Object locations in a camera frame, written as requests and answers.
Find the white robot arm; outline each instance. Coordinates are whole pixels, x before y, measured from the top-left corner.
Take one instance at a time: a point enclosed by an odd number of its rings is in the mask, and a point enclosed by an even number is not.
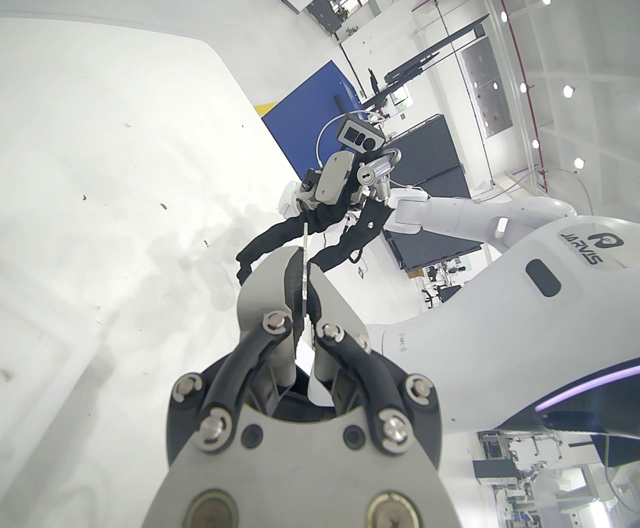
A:
[[[547,196],[489,204],[466,198],[437,198],[419,188],[392,189],[388,205],[395,209],[385,224],[389,231],[414,234],[424,229],[486,242],[501,253],[537,228],[577,215],[569,204]],[[502,218],[507,221],[504,230],[499,229]]]

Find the window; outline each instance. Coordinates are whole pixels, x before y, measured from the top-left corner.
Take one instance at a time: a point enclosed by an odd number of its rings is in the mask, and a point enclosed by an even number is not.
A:
[[[332,4],[336,7],[340,6],[345,8],[350,15],[354,14],[369,0],[332,0]]]

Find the white cord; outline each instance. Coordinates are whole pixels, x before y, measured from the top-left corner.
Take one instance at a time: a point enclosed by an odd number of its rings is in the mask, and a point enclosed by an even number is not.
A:
[[[635,514],[640,514],[640,511],[636,511],[625,504],[625,502],[618,495],[618,492],[616,491],[616,489],[613,487],[611,480],[609,479],[609,435],[605,436],[605,439],[604,439],[604,476],[607,480],[607,484],[609,485],[609,488],[611,488],[611,491],[615,495],[618,502],[622,504],[622,506],[627,508],[629,511]]]
[[[384,123],[386,121],[386,119],[383,118],[380,114],[377,114],[377,113],[372,112],[370,110],[353,110],[351,112],[347,112],[346,114],[337,115],[336,117],[331,119],[328,123],[326,123],[324,125],[324,127],[322,127],[322,129],[320,130],[320,133],[318,134],[318,137],[316,139],[316,161],[318,162],[318,167],[320,167],[320,168],[323,167],[323,163],[322,163],[322,161],[320,161],[320,151],[319,151],[320,150],[320,138],[322,137],[322,134],[324,134],[324,131],[326,130],[326,128],[331,123],[336,122],[338,119],[343,118],[347,114],[367,114],[369,116],[374,116],[374,117],[376,117],[376,120],[373,121],[374,123]]]
[[[503,191],[501,191],[500,193],[493,195],[493,196],[489,196],[488,198],[485,198],[484,200],[477,200],[479,201],[479,203],[483,204],[484,202],[488,202],[489,200],[493,200],[494,198],[497,198],[498,196],[502,196],[504,193],[507,193],[508,191],[511,191],[516,185],[518,185],[520,182],[522,182],[525,178],[527,178],[528,176],[531,176],[534,172],[538,172],[537,170],[533,170],[531,172],[527,172],[522,178],[520,178],[517,182],[515,182],[511,187],[504,189]]]

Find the ceiling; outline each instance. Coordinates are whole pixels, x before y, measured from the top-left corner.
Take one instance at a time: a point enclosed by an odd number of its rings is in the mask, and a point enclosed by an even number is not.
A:
[[[498,20],[535,163],[550,195],[588,213],[640,221],[640,2],[638,0],[487,0]],[[575,88],[573,97],[563,87]],[[540,149],[531,141],[539,139]],[[576,172],[574,160],[585,161]]]

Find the red pipe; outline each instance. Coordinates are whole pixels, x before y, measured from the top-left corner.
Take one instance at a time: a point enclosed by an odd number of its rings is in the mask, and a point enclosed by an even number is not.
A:
[[[414,7],[411,12],[413,13],[416,9],[421,8],[422,6],[424,6],[425,4],[428,4],[431,0],[424,0],[424,2],[422,2],[419,6]]]
[[[531,110],[531,119],[533,121],[533,130],[536,133],[536,139],[540,140],[540,136],[538,135],[538,125],[536,124],[536,115],[533,111],[533,103],[531,102],[531,94],[529,93],[529,83],[527,82],[527,76],[524,72],[524,65],[522,64],[522,57],[520,56],[520,49],[518,48],[518,42],[516,42],[516,35],[513,32],[513,27],[511,26],[511,19],[509,18],[509,13],[507,12],[507,6],[504,4],[504,0],[500,0],[502,4],[502,9],[505,13],[507,13],[507,23],[509,24],[509,31],[511,32],[511,38],[513,39],[513,45],[516,49],[516,55],[518,56],[518,62],[520,63],[520,71],[522,72],[522,79],[524,83],[527,85],[527,100],[529,101],[529,109]],[[549,192],[547,185],[547,171],[545,170],[545,162],[542,160],[542,148],[538,147],[538,155],[540,156],[540,170],[538,171],[542,174],[542,179],[544,181],[544,185],[542,188],[546,193]]]

